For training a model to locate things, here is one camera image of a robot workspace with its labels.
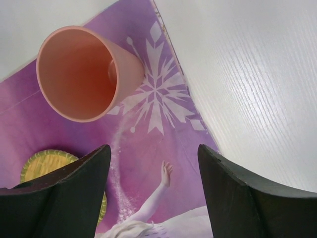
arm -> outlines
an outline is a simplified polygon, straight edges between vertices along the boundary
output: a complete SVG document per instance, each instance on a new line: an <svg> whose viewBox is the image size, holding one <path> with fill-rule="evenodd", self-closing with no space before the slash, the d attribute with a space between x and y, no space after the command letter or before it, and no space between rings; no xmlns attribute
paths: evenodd
<svg viewBox="0 0 317 238"><path fill-rule="evenodd" d="M129 217L126 221L140 221L147 222L149 218L155 213L159 206L159 202L165 195L168 187L170 187L170 174L173 171L173 166L169 163L162 163L161 177L162 181L157 189L151 194L151 196L141 206L140 210L134 215Z"/></svg>

yellow round object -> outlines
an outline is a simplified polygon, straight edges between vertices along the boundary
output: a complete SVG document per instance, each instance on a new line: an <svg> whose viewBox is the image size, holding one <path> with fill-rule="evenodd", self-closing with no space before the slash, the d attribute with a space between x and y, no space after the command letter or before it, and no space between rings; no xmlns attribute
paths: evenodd
<svg viewBox="0 0 317 238"><path fill-rule="evenodd" d="M33 155L22 168L20 182L30 181L40 176L46 175L54 170L57 170L65 165L68 165L75 160L76 156L60 150L44 150ZM106 194L103 196L98 224L104 218L106 213Z"/></svg>

orange cup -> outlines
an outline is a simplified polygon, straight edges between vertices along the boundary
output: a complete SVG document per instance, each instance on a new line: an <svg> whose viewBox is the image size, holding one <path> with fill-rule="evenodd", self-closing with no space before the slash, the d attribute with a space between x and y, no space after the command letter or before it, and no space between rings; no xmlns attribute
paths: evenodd
<svg viewBox="0 0 317 238"><path fill-rule="evenodd" d="M144 78L135 55L81 26L60 28L44 40L36 73L49 105L77 122L99 119Z"/></svg>

white snowflake print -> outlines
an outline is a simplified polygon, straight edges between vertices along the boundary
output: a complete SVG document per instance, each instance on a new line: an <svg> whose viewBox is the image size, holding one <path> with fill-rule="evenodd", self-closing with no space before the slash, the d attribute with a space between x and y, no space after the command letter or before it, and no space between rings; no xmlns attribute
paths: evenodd
<svg viewBox="0 0 317 238"><path fill-rule="evenodd" d="M165 44L165 41L157 44L161 35L162 30L158 22L155 22L150 29L151 41L154 42L153 46L148 39L146 40L150 65L147 66L144 63L145 79L143 84L134 95L127 97L120 106L114 107L109 114L117 115L121 107L123 107L123 115L125 115L138 105L138 110L133 110L138 115L138 118L135 125L130 129L132 133L135 132L140 120L145 120L148 114L150 114L148 133L157 128L164 134L162 117L165 117L173 128L175 128L174 123L177 120L182 123L190 121L194 130L205 130L200 120L190 120L188 118L188 116L192 116L195 113L182 106L183 103L181 102L186 103L188 100L185 99L190 96L184 87L185 83L180 72L175 72L174 70L173 72L175 73L172 73L172 70L176 67L174 58L165 58L163 63L160 63ZM133 45L133 40L130 37L126 40L140 58Z"/></svg>

white dress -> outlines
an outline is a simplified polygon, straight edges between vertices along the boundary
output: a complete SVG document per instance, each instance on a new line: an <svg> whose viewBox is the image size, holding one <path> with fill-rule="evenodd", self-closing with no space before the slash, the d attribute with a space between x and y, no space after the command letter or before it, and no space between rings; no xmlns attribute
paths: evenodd
<svg viewBox="0 0 317 238"><path fill-rule="evenodd" d="M140 210L126 221L148 222L159 206L167 187L160 184L145 201ZM145 238L213 238L207 207L199 207L165 222L154 224L153 228L144 234Z"/></svg>

